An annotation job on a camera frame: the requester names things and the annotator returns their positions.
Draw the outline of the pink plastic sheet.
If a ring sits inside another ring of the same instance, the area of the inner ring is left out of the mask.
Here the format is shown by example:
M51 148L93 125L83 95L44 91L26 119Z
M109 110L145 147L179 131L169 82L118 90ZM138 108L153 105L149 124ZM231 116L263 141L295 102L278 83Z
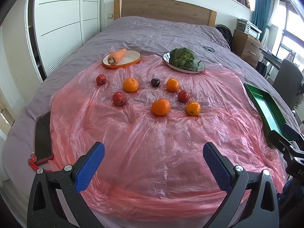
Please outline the pink plastic sheet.
M97 85L100 74L107 81ZM137 79L136 92L124 91L126 78ZM160 79L156 88L153 78ZM166 88L171 78L179 81L176 92ZM190 94L187 103L178 100L181 90ZM114 105L117 91L125 94L126 104ZM156 116L151 106L161 98L171 109ZM186 112L191 101L201 106L198 116ZM172 70L157 55L117 70L94 63L54 93L50 127L53 170L76 162L95 142L104 144L105 157L82 193L100 214L168 221L215 212L225 193L203 159L207 142L247 171L269 170L276 190L286 182L279 154L267 145L261 117L240 77L219 64L192 75Z

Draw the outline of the orange carrot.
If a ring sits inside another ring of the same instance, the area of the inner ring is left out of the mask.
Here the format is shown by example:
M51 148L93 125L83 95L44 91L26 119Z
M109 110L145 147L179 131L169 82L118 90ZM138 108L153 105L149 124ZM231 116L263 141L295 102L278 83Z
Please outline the orange carrot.
M108 64L117 65L125 56L127 49L123 48L119 51L115 51L108 56Z

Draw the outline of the dark glasses on bed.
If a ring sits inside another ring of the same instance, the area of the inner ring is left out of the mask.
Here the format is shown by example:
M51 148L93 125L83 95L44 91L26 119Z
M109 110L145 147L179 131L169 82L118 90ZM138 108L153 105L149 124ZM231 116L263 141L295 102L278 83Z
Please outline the dark glasses on bed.
M207 47L207 46L204 46L203 47L204 49L206 49L207 51L210 51L210 52L215 52L215 49L212 48L212 47Z

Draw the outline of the desk with clutter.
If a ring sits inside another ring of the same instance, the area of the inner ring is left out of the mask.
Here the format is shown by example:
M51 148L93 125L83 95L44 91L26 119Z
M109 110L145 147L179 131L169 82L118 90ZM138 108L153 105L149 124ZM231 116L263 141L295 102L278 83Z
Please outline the desk with clutter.
M262 56L264 59L271 63L275 63L280 65L284 59L288 59L290 61L293 61L296 55L296 52L294 51L288 51L284 47L279 47L279 50L276 54L273 54L267 47L266 48L260 48L260 51L262 53Z

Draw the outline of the white printer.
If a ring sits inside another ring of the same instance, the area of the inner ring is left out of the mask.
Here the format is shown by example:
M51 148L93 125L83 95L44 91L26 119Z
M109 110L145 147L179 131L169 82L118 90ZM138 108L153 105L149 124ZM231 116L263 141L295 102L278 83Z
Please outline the white printer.
M262 31L257 26L255 26L252 22L250 22L248 20L237 19L236 29L252 36L253 38L255 38L258 41L260 40Z

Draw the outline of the dark shopping bag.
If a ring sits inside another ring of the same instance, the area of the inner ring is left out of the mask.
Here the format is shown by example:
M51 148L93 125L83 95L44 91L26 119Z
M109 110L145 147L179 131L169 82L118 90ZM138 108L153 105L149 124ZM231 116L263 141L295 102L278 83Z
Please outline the dark shopping bag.
M264 78L266 77L267 73L267 63L268 61L266 59L259 61L257 66L256 66L256 71L262 75Z

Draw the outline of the grey office chair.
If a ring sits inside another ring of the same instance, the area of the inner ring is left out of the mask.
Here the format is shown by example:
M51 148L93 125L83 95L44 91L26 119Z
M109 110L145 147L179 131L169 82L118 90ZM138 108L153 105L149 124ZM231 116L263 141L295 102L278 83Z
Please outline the grey office chair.
M273 87L291 110L303 102L303 75L288 59L282 61Z

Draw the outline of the smartphone in red case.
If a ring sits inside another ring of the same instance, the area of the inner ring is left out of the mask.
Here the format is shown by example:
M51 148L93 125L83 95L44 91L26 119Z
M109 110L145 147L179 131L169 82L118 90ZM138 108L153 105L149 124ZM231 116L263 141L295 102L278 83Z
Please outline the smartphone in red case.
M47 112L36 120L33 153L28 158L28 165L37 171L40 165L54 159L51 131L51 112Z

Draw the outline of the orange oval dish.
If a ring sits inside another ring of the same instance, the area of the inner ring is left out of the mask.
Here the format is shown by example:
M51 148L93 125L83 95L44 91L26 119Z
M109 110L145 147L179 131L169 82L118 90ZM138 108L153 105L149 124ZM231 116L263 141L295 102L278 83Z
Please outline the orange oval dish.
M104 67L109 68L109 69L118 69L121 67L127 67L129 65L137 64L140 62L140 59L141 59L141 54L138 51L126 50L125 56L122 58L121 61L119 61L118 64L110 65L108 63L109 56L110 56L109 54L106 55L102 61Z

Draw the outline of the wooden headboard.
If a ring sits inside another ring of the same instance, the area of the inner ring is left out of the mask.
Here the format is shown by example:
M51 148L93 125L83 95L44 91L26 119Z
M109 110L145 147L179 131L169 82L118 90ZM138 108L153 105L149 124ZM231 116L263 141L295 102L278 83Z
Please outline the wooden headboard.
M144 17L155 20L215 26L217 12L175 0L114 0L113 19Z

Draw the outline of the red fruit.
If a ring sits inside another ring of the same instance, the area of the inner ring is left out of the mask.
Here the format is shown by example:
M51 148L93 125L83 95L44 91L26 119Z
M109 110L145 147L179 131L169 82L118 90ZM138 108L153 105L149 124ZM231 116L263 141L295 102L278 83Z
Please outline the red fruit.
M126 104L127 99L123 92L117 91L113 94L112 101L115 106L122 106L122 105Z
M181 90L178 93L178 100L183 103L187 103L190 99L190 94L186 90Z
M106 76L103 74L100 74L96 77L96 83L99 86L101 86L102 84L105 84L106 81L107 81Z

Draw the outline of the green leafy vegetable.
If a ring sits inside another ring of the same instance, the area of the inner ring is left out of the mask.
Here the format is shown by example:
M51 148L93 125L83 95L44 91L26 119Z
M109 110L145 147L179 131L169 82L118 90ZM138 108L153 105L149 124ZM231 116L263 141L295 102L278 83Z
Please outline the green leafy vegetable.
M170 51L169 63L183 70L198 71L200 69L200 60L192 50L186 47Z

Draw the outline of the wooden nightstand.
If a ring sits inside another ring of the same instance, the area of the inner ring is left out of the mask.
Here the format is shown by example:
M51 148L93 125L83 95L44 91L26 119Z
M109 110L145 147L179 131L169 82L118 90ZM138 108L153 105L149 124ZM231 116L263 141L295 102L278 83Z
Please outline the wooden nightstand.
M232 39L232 52L247 62L253 68L256 68L262 55L261 49L264 45L253 38L251 35L234 30Z

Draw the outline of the black backpack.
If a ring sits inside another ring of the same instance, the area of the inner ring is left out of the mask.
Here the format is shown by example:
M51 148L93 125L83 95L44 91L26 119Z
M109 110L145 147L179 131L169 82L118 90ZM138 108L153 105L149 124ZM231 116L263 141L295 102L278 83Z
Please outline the black backpack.
M223 37L227 41L230 49L232 49L233 36L232 36L232 33L231 33L230 29L227 26L222 25L222 24L218 24L216 26L216 29L223 35Z

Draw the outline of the white wardrobe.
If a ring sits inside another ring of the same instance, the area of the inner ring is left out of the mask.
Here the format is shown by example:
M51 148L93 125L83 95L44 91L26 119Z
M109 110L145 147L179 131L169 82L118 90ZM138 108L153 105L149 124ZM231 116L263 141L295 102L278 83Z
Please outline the white wardrobe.
M31 45L42 80L100 32L99 0L28 0Z

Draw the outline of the green rectangular tray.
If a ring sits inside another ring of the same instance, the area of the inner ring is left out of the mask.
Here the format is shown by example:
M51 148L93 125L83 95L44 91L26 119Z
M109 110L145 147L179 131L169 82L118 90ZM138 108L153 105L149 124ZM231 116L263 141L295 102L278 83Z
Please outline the green rectangular tray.
M272 144L268 141L268 134L271 130L275 130L286 139L289 139L288 135L282 130L286 120L270 93L247 83L244 83L244 88L260 114L263 132L269 147L272 147Z

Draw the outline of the dark purple plum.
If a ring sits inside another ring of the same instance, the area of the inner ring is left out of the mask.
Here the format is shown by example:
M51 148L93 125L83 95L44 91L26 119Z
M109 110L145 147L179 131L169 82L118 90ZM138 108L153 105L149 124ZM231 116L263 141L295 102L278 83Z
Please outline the dark purple plum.
M160 79L158 78L151 79L151 85L155 88L158 87L160 85Z

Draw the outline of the large orange mandarin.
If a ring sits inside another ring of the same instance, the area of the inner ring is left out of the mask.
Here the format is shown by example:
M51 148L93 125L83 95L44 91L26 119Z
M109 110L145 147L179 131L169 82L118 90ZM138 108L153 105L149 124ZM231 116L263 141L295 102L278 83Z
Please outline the large orange mandarin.
M161 98L153 102L151 106L151 111L156 116L164 116L166 115L171 109L171 104L168 99Z

